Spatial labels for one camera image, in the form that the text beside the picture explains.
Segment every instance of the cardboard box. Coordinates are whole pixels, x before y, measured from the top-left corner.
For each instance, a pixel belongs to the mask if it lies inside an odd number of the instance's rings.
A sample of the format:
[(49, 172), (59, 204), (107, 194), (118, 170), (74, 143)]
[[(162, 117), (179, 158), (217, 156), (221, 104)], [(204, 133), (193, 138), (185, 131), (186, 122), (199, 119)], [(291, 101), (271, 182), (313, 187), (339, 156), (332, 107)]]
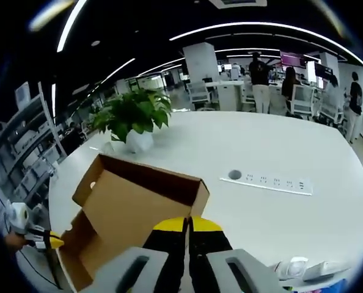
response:
[(73, 196), (82, 209), (62, 235), (60, 256), (75, 289), (128, 247), (143, 246), (162, 220), (202, 215), (208, 197), (199, 178), (98, 155)]

